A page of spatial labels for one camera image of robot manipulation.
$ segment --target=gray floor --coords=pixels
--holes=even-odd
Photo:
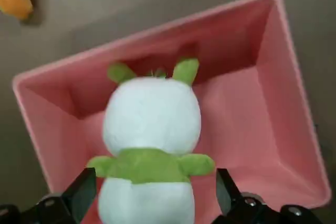
[[[231,0],[34,0],[20,24],[0,14],[0,202],[26,208],[46,192],[11,80],[19,72]],[[323,155],[336,188],[336,2],[285,0]],[[335,201],[316,211],[336,223]]]

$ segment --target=green plush arm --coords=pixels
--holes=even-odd
[[[178,162],[187,176],[207,175],[215,170],[215,162],[204,154],[187,154],[179,157]]]
[[[97,156],[88,162],[87,167],[94,168],[97,177],[106,178],[115,173],[116,162],[117,160],[112,157]]]

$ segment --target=white plush toy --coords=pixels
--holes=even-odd
[[[190,87],[198,61],[181,61],[173,77],[137,78],[124,64],[110,67],[122,83],[103,123],[103,140],[115,157],[93,158],[88,167],[106,180],[98,210],[104,224],[193,224],[189,177],[214,170],[213,160],[190,154],[200,136],[201,114]]]

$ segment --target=pink plastic bin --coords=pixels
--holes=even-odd
[[[268,205],[317,207],[331,197],[282,0],[238,0],[20,74],[17,100],[51,191],[96,155],[114,61],[138,74],[194,54],[201,140],[241,191]],[[215,177],[193,178],[196,223],[220,213]],[[92,207],[86,223],[99,223]]]

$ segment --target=plush toy head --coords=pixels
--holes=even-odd
[[[134,78],[126,65],[112,65],[110,78],[123,83],[106,110],[103,140],[108,150],[113,155],[125,148],[192,152],[201,131],[199,105],[190,87],[197,69],[198,61],[189,59],[177,64],[173,78]]]

